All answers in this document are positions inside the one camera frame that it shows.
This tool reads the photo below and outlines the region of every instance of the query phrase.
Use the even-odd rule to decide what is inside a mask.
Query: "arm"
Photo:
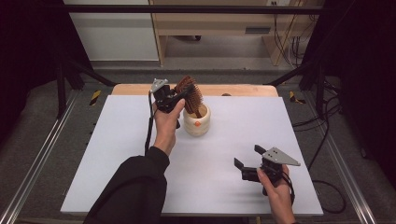
[[[289,169],[283,165],[283,172],[289,175]],[[268,176],[262,169],[257,169],[257,175],[260,182],[267,191],[270,200],[271,211],[276,223],[279,224],[292,224],[296,223],[293,210],[291,209],[290,188],[285,180],[281,179],[276,187],[273,186]]]
[[[107,183],[84,223],[158,223],[166,195],[164,172],[176,143],[176,124],[184,107],[155,114],[157,136],[146,156],[125,161]]]

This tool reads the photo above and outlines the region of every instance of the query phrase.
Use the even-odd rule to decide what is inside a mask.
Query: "black sleeve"
[[[126,160],[110,179],[84,223],[158,223],[166,194],[168,156],[151,147]]]

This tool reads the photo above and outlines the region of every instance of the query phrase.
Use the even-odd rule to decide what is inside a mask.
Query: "floor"
[[[203,36],[201,41],[195,41],[192,36],[174,36],[168,41],[163,66],[156,62],[92,64],[97,73],[119,83],[151,83],[154,78],[168,78],[171,82],[176,82],[184,75],[192,75],[198,83],[264,84],[292,69],[285,62],[280,66],[272,66],[265,46],[257,36]],[[111,93],[111,88],[85,75],[83,78],[86,82],[83,91],[72,91],[68,87],[67,95],[73,99],[73,103],[70,102],[73,107],[67,111],[68,116],[64,122],[56,119],[55,82],[38,87],[30,93],[20,120],[0,150],[1,223],[12,223],[5,222],[7,218],[15,218],[13,221],[16,223],[81,223],[82,217],[61,214],[59,209],[106,96]],[[315,90],[300,91],[300,79],[294,77],[276,89],[284,99],[290,122],[296,125],[295,134],[299,146],[305,162],[309,163],[323,139],[326,125],[319,120],[297,127],[298,122],[316,115],[313,110]],[[327,79],[339,87],[336,77]],[[102,91],[101,96],[92,106],[89,102],[97,90]],[[291,91],[296,100],[290,99]],[[333,96],[333,91],[325,92],[326,99]],[[336,100],[329,108],[333,106],[334,109],[342,108]],[[312,179],[317,180],[314,185],[319,200],[327,211],[323,217],[298,217],[298,220],[302,223],[396,223],[396,191],[376,162],[361,156],[360,143],[342,110],[331,116],[329,127],[330,135],[324,141],[310,170]],[[49,135],[53,128],[59,130],[59,135]],[[345,197],[345,209],[340,195]],[[256,223],[256,218],[197,217],[171,221]],[[263,217],[261,223],[273,221],[270,217]]]

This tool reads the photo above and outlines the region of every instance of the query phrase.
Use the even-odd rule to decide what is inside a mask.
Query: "white tabletop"
[[[254,145],[277,147],[301,166],[289,166],[295,190],[296,216],[322,215],[282,98],[205,96],[212,111],[211,126],[194,137],[182,127],[165,171],[168,181],[163,215],[259,216],[270,214],[262,185],[242,180],[237,158],[259,167]],[[127,158],[144,155],[149,125],[147,96],[110,95],[96,124],[61,211],[85,215],[111,176]],[[155,138],[155,125],[151,140]]]

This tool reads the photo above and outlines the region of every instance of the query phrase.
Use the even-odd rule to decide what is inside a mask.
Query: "white cup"
[[[210,126],[211,113],[209,106],[201,104],[198,110],[202,116],[200,119],[195,114],[189,114],[186,110],[183,111],[184,129],[187,133],[194,136],[201,136],[207,133]]]

